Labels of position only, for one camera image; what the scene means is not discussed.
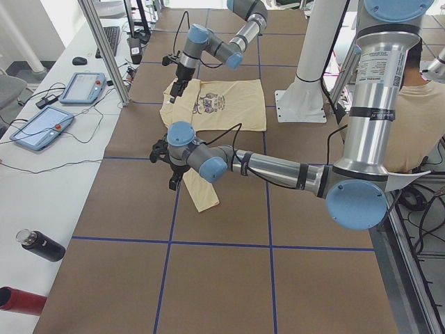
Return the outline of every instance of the keyboard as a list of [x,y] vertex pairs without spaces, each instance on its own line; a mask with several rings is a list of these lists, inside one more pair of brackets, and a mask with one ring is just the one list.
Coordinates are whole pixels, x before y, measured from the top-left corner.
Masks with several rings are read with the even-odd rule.
[[[108,38],[108,41],[110,42],[111,50],[113,50],[113,55],[115,56],[116,52],[118,51],[120,27],[105,26],[104,30],[105,30],[105,35]],[[97,49],[95,57],[102,58],[99,49]]]

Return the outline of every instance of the folded cloth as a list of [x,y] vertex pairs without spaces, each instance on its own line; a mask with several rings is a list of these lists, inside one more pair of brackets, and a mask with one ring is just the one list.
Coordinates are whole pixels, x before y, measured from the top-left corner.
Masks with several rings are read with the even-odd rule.
[[[160,110],[166,127],[184,120],[195,131],[227,130],[242,123],[242,130],[265,131],[266,107],[260,80],[200,81],[192,79],[182,97],[170,103],[171,83],[164,91]],[[184,174],[184,183],[198,212],[219,204],[213,186],[194,170]]]

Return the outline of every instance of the beige garment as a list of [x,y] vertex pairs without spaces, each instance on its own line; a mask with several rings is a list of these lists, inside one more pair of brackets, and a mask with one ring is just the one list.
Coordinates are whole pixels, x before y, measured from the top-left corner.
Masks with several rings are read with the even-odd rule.
[[[445,134],[445,85],[431,81],[403,86],[396,103],[384,166],[389,172],[410,173]],[[348,123],[344,116],[340,127]]]
[[[242,130],[265,131],[266,107],[260,80],[200,81],[192,79],[182,97],[170,103],[171,83],[164,91],[161,117],[166,127],[184,120],[195,131],[227,130],[242,123]],[[184,174],[184,183],[198,212],[219,204],[213,186],[194,170]]]

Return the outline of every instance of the tablet device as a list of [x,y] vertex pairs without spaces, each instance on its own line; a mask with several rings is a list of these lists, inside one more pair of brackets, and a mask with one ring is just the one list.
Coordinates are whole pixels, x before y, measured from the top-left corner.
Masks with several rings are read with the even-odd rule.
[[22,128],[9,137],[24,147],[39,151],[47,147],[71,124],[74,115],[53,106],[46,106]]
[[92,104],[105,85],[104,73],[74,73],[58,100],[61,104]]

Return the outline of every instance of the black mouse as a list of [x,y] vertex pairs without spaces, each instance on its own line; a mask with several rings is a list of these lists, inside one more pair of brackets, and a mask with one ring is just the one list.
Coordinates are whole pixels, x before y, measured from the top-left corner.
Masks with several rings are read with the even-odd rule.
[[84,57],[74,57],[72,59],[72,64],[73,65],[86,65],[87,64],[87,60]]

